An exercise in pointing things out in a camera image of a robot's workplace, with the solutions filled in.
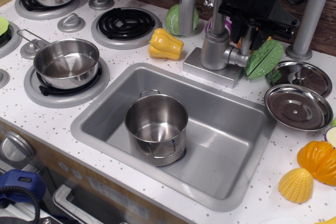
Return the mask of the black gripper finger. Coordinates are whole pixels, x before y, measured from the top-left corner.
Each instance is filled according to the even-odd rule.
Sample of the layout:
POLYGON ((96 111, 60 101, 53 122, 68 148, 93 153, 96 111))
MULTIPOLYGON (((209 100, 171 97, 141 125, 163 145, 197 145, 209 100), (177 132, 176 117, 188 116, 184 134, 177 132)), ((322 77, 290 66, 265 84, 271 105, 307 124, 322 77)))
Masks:
POLYGON ((233 43, 237 44, 240 39, 247 39, 247 18, 243 16, 235 16, 231 18, 231 33, 230 38, 233 43))
POLYGON ((250 50, 258 50, 267 39, 273 35, 273 31, 269 28, 252 28, 250 50))

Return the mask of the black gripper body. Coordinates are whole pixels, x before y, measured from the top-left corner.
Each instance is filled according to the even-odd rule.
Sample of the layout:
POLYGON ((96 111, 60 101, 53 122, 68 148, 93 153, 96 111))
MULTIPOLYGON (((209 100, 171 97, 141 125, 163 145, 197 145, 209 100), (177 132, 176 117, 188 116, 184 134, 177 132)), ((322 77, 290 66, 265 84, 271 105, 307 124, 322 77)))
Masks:
POLYGON ((243 16, 253 28, 269 28, 273 35, 291 38, 300 25, 279 0, 222 0, 218 12, 230 17, 243 16))

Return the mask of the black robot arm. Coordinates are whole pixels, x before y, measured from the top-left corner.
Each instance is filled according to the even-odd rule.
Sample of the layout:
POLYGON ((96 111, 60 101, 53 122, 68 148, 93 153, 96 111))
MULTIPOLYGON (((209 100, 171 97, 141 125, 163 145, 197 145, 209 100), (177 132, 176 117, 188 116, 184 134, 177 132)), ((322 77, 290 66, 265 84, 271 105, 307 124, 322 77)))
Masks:
MULTIPOLYGON (((288 0, 293 5, 304 1, 288 0)), ((293 30, 300 25, 300 21, 279 0, 222 0, 218 12, 228 16, 232 22, 230 39, 233 43, 242 41, 247 29, 252 29, 252 38, 248 44, 250 50, 259 49, 274 35, 290 39, 293 30)))

